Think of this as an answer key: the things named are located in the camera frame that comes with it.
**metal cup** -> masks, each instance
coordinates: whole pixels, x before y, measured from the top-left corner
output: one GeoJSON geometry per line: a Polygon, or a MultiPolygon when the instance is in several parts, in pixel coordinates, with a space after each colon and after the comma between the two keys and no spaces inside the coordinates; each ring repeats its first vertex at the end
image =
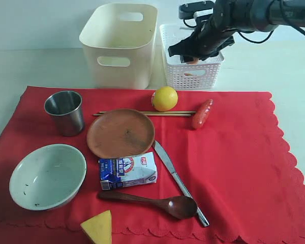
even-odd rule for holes
{"type": "Polygon", "coordinates": [[[59,91],[46,99],[44,109],[63,136],[75,136],[83,130],[81,103],[81,95],[71,90],[59,91]]]}

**lemon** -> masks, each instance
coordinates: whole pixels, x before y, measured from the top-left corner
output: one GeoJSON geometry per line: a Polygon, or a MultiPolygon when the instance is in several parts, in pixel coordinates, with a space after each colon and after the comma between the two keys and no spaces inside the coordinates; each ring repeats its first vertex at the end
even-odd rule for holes
{"type": "Polygon", "coordinates": [[[172,109],[177,104],[178,96],[176,91],[165,86],[154,92],[151,98],[151,104],[160,112],[172,109]]]}

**wooden plate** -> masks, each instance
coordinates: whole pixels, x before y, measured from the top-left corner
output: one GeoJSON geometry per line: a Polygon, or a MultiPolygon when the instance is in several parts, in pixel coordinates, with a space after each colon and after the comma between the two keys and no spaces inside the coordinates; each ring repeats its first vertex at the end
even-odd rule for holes
{"type": "Polygon", "coordinates": [[[87,133],[89,149],[100,158],[145,153],[153,144],[153,122],[134,109],[116,109],[99,116],[87,133]]]}

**knife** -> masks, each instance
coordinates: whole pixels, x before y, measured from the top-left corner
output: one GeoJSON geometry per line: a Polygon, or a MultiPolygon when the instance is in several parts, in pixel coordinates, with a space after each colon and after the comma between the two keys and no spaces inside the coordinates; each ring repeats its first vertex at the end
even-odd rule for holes
{"type": "MultiPolygon", "coordinates": [[[[166,168],[168,169],[168,171],[173,176],[174,180],[178,184],[178,186],[181,189],[181,191],[183,192],[183,194],[185,196],[191,197],[193,199],[193,197],[191,196],[189,190],[185,187],[185,185],[183,184],[182,180],[179,178],[178,174],[176,173],[174,165],[173,165],[171,159],[169,158],[169,156],[167,155],[167,153],[165,152],[165,150],[163,149],[163,147],[156,140],[154,141],[152,146],[154,147],[154,149],[155,149],[156,153],[158,154],[158,156],[163,161],[163,163],[166,166],[166,168]]],[[[203,225],[203,227],[207,227],[209,225],[209,222],[206,219],[206,217],[203,215],[203,213],[202,213],[200,208],[197,209],[197,214],[198,214],[199,220],[200,220],[201,224],[203,225]]]]}

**white table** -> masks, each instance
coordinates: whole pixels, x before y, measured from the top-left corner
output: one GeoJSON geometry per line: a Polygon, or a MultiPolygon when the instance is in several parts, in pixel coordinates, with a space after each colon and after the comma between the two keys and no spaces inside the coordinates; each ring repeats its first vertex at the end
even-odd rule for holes
{"type": "MultiPolygon", "coordinates": [[[[239,43],[223,52],[218,91],[270,91],[275,114],[305,176],[305,42],[239,43]]],[[[165,85],[160,47],[148,88],[165,85]]],[[[27,85],[93,88],[81,49],[0,51],[0,133],[27,85]]]]}

